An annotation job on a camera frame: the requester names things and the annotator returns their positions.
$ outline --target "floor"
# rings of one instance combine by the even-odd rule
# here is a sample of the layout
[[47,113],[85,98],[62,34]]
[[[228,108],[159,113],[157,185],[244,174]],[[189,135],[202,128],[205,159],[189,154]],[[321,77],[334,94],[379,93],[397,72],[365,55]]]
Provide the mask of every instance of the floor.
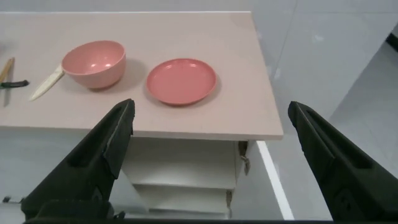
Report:
[[[364,152],[398,177],[398,53],[383,44],[330,119]],[[267,141],[294,217],[330,220],[297,135]]]

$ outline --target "table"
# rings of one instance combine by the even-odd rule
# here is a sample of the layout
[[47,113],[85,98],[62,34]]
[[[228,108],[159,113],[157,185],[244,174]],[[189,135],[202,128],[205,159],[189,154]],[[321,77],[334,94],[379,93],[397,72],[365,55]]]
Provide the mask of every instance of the table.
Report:
[[[91,129],[117,102],[132,98],[135,136],[234,141],[283,136],[250,12],[0,14],[0,28],[0,62],[15,57],[13,81],[30,81],[8,90],[9,99],[0,91],[0,126]],[[28,101],[69,50],[93,40],[115,40],[126,48],[126,73],[117,85],[90,91],[63,77]],[[208,63],[218,76],[216,90],[178,108],[151,98],[147,74],[172,58]]]

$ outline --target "black handle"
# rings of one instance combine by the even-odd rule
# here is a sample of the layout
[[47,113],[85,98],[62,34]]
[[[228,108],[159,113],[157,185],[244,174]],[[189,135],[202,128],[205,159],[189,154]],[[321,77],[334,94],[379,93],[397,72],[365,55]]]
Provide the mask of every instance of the black handle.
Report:
[[29,82],[27,80],[20,81],[20,82],[4,82],[1,83],[0,86],[3,88],[18,88],[18,87],[24,87],[29,85]]

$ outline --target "plate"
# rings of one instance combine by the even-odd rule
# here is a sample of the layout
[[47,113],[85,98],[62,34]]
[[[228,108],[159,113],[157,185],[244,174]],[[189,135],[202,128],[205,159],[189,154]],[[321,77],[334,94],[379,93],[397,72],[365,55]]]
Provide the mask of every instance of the plate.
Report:
[[156,66],[146,85],[149,93],[163,103],[189,105],[209,95],[216,80],[216,73],[205,62],[178,58]]

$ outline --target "pink bowl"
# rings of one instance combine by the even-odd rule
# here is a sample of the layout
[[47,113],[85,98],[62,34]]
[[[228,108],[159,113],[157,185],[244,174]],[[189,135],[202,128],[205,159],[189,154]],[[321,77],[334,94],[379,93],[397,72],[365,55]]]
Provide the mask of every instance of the pink bowl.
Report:
[[126,70],[124,47],[110,40],[83,44],[66,54],[63,71],[87,88],[104,88],[115,84]]

